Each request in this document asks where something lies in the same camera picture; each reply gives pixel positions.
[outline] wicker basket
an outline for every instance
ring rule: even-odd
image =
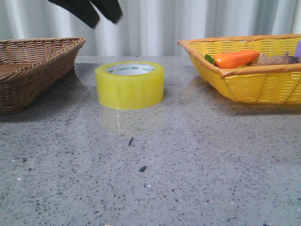
[[[301,34],[180,40],[200,76],[222,95],[244,103],[301,104],[301,64],[219,69],[205,54],[254,49],[268,57],[294,55]]]
[[[16,113],[74,68],[85,38],[0,40],[0,114]]]

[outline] table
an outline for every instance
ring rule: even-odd
[[[161,103],[99,104],[94,69],[129,60],[164,66]],[[301,225],[300,113],[224,98],[188,56],[82,57],[0,115],[0,224]]]

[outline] white curtain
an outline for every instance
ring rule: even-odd
[[[301,0],[119,0],[93,30],[47,0],[0,0],[0,39],[85,37],[81,56],[185,55],[179,39],[301,33]]]

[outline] packing tape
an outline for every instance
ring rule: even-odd
[[[141,109],[164,96],[164,67],[151,62],[126,61],[95,69],[99,102],[115,109]]]

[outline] orange carrot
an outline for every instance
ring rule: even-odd
[[[253,61],[259,55],[260,52],[248,49],[239,52],[218,53],[214,55],[214,60],[219,68],[237,68]]]

